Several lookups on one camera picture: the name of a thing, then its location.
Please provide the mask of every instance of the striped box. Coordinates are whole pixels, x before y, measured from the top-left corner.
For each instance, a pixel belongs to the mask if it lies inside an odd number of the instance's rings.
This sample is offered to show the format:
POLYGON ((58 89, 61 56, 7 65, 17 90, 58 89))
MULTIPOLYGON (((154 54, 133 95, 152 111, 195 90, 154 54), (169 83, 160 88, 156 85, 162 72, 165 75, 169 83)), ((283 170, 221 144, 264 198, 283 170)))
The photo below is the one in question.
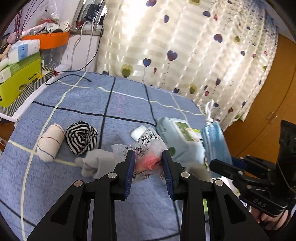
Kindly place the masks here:
POLYGON ((34 83, 32 82, 9 107, 5 108, 0 106, 0 112, 10 117, 13 116, 13 114, 25 102, 25 100, 43 83, 48 81, 53 76, 53 72, 53 68, 42 68, 42 73, 38 80, 34 83))

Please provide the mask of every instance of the orange container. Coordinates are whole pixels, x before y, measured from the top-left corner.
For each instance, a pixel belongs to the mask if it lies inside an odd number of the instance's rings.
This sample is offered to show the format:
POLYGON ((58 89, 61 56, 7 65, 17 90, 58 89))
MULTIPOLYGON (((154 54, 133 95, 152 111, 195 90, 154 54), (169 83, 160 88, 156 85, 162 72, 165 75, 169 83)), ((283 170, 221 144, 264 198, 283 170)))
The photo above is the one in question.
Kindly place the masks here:
POLYGON ((53 49, 68 44, 70 32, 53 33, 53 34, 38 34, 23 37, 22 40, 40 40, 40 49, 53 49))

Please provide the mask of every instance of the black and white striped cloth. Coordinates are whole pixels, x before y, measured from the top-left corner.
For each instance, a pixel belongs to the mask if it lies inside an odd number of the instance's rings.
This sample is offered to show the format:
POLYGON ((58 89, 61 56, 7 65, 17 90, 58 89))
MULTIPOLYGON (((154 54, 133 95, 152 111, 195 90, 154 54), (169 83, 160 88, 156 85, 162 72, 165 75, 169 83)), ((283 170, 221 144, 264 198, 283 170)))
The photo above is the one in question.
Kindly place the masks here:
POLYGON ((66 130, 66 142, 75 155, 96 148, 97 138, 98 131, 83 121, 72 124, 66 130))

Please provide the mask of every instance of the wooden cabinet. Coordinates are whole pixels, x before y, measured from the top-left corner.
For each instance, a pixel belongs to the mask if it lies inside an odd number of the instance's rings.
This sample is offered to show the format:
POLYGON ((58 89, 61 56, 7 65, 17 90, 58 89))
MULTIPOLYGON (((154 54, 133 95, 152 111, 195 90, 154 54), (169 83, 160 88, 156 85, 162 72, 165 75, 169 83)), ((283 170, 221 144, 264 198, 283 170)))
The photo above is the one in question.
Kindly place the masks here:
POLYGON ((289 102, 296 102, 291 93, 296 82, 295 68, 296 44, 280 35, 270 73, 246 120, 234 122, 224 132, 232 156, 250 154, 267 160, 272 156, 276 160, 281 120, 296 123, 296 113, 291 109, 296 110, 295 106, 285 107, 289 102), (268 151, 270 148, 274 148, 274 152, 268 151))
POLYGON ((239 156, 247 154, 276 163, 279 152, 281 120, 296 124, 296 76, 274 117, 259 136, 239 156))

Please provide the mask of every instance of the curtain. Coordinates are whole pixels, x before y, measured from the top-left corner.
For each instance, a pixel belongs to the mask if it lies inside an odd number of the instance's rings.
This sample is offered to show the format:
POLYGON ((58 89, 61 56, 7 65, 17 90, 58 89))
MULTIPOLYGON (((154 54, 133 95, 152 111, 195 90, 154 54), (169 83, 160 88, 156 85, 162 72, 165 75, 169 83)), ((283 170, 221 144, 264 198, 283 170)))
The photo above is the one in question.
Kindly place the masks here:
POLYGON ((163 88, 200 109, 213 99, 222 129, 246 114, 277 47, 258 0, 107 0, 97 72, 163 88))

